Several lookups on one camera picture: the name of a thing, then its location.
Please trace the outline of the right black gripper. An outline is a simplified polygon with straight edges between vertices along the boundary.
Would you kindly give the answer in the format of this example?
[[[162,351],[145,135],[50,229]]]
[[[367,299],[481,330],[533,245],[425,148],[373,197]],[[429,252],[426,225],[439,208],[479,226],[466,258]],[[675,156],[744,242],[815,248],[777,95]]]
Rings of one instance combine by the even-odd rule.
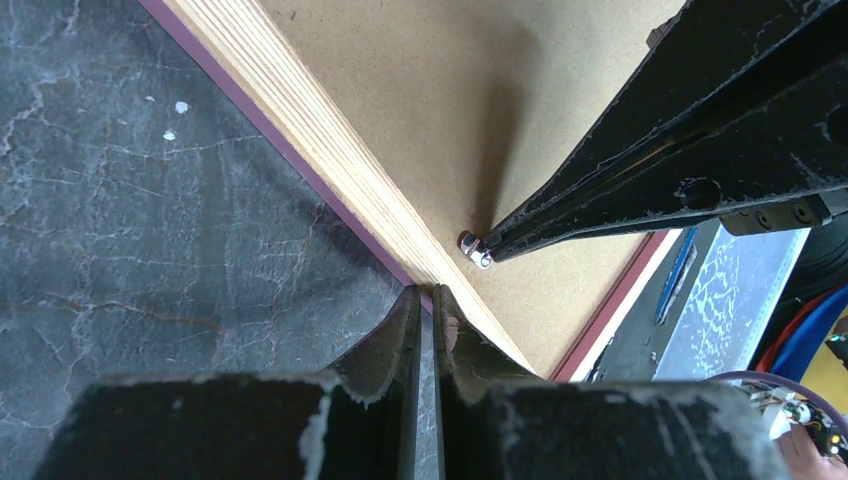
[[[846,186],[846,3],[689,1],[485,242],[501,262],[732,212],[720,222],[734,236],[815,228],[847,212],[847,193],[829,192]]]

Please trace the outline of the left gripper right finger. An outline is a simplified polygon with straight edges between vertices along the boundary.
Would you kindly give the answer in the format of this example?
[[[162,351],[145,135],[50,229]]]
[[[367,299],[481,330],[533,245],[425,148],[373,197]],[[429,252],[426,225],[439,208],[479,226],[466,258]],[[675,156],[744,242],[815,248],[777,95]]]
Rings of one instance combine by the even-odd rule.
[[[743,393],[713,381],[553,383],[478,331],[435,287],[444,479],[787,479]]]

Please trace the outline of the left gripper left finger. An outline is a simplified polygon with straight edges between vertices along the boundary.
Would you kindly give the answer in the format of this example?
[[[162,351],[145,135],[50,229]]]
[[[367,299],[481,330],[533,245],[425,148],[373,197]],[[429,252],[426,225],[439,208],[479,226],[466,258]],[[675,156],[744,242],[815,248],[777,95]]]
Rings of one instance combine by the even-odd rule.
[[[323,369],[111,378],[90,386],[39,479],[410,479],[420,293]]]

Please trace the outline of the brown cardboard backing board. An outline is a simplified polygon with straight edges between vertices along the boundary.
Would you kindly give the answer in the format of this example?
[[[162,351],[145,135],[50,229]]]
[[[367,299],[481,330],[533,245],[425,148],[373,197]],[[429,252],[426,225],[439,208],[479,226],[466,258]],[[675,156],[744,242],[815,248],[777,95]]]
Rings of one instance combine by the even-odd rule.
[[[677,232],[572,240],[480,269],[484,235],[559,168],[677,1],[267,1],[530,366],[582,380]]]

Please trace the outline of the pink wooden picture frame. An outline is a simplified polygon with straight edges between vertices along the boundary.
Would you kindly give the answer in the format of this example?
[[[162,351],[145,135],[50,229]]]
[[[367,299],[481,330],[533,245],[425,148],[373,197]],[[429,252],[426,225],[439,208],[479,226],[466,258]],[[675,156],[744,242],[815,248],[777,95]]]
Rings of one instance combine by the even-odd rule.
[[[537,373],[301,61],[265,2],[148,1],[145,8],[400,280],[449,286],[478,330]]]

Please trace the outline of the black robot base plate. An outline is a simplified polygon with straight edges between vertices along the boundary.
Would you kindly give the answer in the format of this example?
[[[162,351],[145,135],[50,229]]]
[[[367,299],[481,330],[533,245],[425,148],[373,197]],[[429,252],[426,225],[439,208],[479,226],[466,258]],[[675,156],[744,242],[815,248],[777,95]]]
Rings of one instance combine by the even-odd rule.
[[[641,286],[628,291],[636,297],[625,303],[624,316],[613,323],[615,330],[604,337],[603,350],[594,359],[585,379],[600,381],[645,381],[655,376],[658,362],[667,349],[684,297],[691,291],[691,274],[702,265],[703,254],[709,250],[719,223],[710,221],[679,234],[668,251],[659,258],[657,265],[640,270],[647,276]],[[693,233],[690,272],[682,273],[678,282],[678,296],[672,297],[666,306],[665,318],[656,319],[662,303],[665,284],[672,274],[674,264],[682,252],[687,236]]]

